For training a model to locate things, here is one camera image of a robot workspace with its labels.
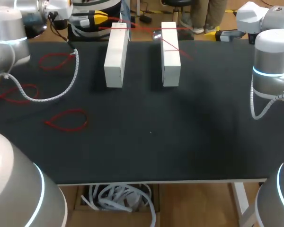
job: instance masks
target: white foam block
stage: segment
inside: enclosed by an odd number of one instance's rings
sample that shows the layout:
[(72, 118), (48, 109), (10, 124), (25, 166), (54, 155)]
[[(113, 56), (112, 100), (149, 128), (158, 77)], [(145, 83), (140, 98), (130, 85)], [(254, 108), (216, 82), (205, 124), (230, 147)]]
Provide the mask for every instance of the white foam block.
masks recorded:
[(126, 23), (113, 23), (104, 63), (107, 87), (122, 87), (129, 32)]
[(161, 61), (162, 61), (162, 81), (165, 87), (179, 86), (181, 73), (181, 60), (178, 44), (178, 34), (175, 22), (162, 22), (161, 24), (161, 38), (172, 44), (161, 40)]

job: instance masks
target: black tabletop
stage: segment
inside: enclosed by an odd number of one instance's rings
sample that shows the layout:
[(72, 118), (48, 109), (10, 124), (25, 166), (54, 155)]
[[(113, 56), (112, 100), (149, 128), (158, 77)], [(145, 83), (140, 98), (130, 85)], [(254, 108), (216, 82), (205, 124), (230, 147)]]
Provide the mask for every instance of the black tabletop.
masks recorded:
[[(122, 89), (105, 86), (107, 43), (75, 45), (80, 71), (64, 98), (26, 105), (0, 100), (0, 133), (56, 183), (267, 178), (284, 161), (284, 102), (261, 120), (250, 115), (254, 46), (247, 41), (180, 42), (193, 60), (181, 56), (180, 83), (174, 88), (162, 87), (159, 43), (129, 43)], [(63, 43), (34, 43), (30, 49), (30, 64), (13, 75), (37, 85), (39, 98), (62, 92), (74, 60), (56, 71), (43, 71), (37, 63), (46, 53), (71, 50)], [(13, 83), (3, 80), (0, 93), (9, 87)], [(33, 96), (34, 90), (28, 92)], [(257, 111), (266, 103), (256, 99)], [(81, 131), (44, 124), (77, 108), (89, 117)], [(56, 123), (83, 122), (84, 116), (74, 114)]]

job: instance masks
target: wooden floor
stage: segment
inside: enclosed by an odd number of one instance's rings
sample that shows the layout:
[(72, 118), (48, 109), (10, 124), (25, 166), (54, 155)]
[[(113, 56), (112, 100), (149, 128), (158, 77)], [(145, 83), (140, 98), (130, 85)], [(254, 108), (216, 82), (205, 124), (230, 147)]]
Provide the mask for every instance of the wooden floor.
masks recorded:
[[(159, 0), (144, 0), (149, 3), (149, 10), (169, 10)], [(238, 9), (245, 0), (229, 0), (227, 9)], [(261, 0), (255, 3), (266, 6)], [(284, 5), (284, 0), (271, 0), (270, 4)], [(160, 27), (161, 21), (171, 21), (171, 15), (149, 15), (152, 24), (148, 27)], [(236, 18), (232, 13), (225, 13), (221, 30), (235, 29)], [(206, 39), (196, 35), (196, 40)], [(133, 31), (132, 41), (151, 40), (151, 35), (143, 31)], [(36, 41), (61, 41), (48, 29)], [(248, 200), (253, 203), (259, 186), (257, 183), (245, 184)], [(151, 222), (149, 213), (114, 213), (77, 211), (74, 209), (77, 187), (62, 188), (68, 200), (70, 215), (68, 227), (147, 227)], [(235, 210), (230, 187), (226, 183), (208, 184), (163, 184), (160, 185), (160, 213), (157, 214), (158, 227), (236, 227), (238, 215)]]

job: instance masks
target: stool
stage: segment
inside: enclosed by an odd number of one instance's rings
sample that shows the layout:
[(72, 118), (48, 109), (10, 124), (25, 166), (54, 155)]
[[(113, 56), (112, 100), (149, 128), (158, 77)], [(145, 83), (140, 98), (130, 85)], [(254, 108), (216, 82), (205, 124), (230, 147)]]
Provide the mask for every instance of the stool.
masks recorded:
[(175, 21), (176, 24), (178, 24), (179, 7), (181, 7), (181, 11), (184, 13), (183, 7), (191, 5), (191, 0), (161, 0), (161, 2), (163, 5), (175, 7), (172, 21)]

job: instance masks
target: red rope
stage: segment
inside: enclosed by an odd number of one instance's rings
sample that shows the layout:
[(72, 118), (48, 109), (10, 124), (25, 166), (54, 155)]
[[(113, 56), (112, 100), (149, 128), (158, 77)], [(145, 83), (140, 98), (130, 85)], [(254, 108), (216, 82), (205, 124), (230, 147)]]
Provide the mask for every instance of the red rope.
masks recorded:
[[(76, 128), (64, 128), (64, 127), (60, 127), (58, 125), (55, 125), (53, 124), (53, 122), (55, 120), (57, 120), (58, 118), (64, 116), (64, 115), (67, 115), (67, 114), (72, 114), (72, 113), (81, 113), (83, 115), (85, 115), (85, 122), (83, 125), (79, 126), (79, 127), (76, 127)], [(51, 118), (49, 121), (45, 121), (45, 124), (55, 128), (55, 129), (58, 129), (58, 130), (61, 130), (61, 131), (79, 131), (79, 130), (82, 130), (83, 128), (85, 128), (88, 124), (88, 116), (87, 116), (87, 113), (82, 110), (82, 109), (71, 109), (71, 110), (67, 110), (67, 111), (64, 111), (62, 113), (59, 113), (57, 114), (56, 116), (54, 116), (53, 118)]]
[(129, 29), (129, 30), (190, 30), (189, 27), (161, 28), (161, 27), (99, 27), (99, 29)]
[[(123, 19), (120, 19), (120, 18), (117, 18), (117, 17), (109, 17), (108, 19), (110, 19), (110, 20), (115, 20), (115, 21), (122, 21), (122, 22), (130, 23), (130, 24), (134, 25), (135, 27), (140, 27), (137, 23), (131, 22), (131, 21), (129, 21), (129, 20), (123, 20)], [(144, 30), (145, 30), (147, 33), (149, 33), (149, 34), (152, 35), (152, 31), (150, 30), (150, 28), (145, 27)], [(185, 57), (187, 57), (187, 58), (193, 60), (193, 58), (192, 58), (188, 53), (186, 53), (186, 52), (183, 51), (183, 50), (180, 50), (180, 49), (176, 48), (173, 44), (169, 43), (168, 41), (166, 41), (166, 40), (163, 39), (162, 37), (160, 37), (160, 40), (166, 42), (167, 44), (169, 44), (170, 46), (172, 46), (173, 48), (175, 48), (175, 49), (176, 49), (177, 51), (179, 51), (179, 53), (182, 54), (183, 56), (185, 56)]]
[[(36, 89), (36, 94), (34, 96), (34, 98), (37, 98), (38, 95), (39, 95), (39, 90), (37, 88), (36, 85), (34, 84), (23, 84), (22, 85), (22, 88), (26, 88), (26, 87), (32, 87), (34, 89)], [(1, 94), (0, 95), (0, 99), (3, 99), (7, 102), (10, 102), (10, 103), (16, 103), (16, 104), (26, 104), (26, 103), (30, 103), (29, 100), (25, 100), (25, 101), (18, 101), (18, 100), (13, 100), (13, 99), (9, 99), (9, 98), (6, 98), (6, 95), (9, 94), (9, 93), (12, 93), (12, 92), (15, 92), (15, 91), (18, 91), (18, 87), (13, 87), (11, 88), (10, 90), (6, 91), (5, 93)]]
[[(48, 58), (48, 57), (52, 57), (52, 56), (67, 56), (67, 59), (65, 59), (62, 63), (60, 63), (57, 66), (54, 67), (44, 67), (42, 66), (42, 62)], [(50, 71), (50, 70), (58, 70), (60, 68), (62, 68), (63, 65), (65, 65), (69, 60), (71, 60), (75, 55), (74, 54), (70, 54), (70, 53), (49, 53), (46, 54), (44, 56), (42, 56), (38, 62), (39, 68), (43, 69), (44, 71)]]

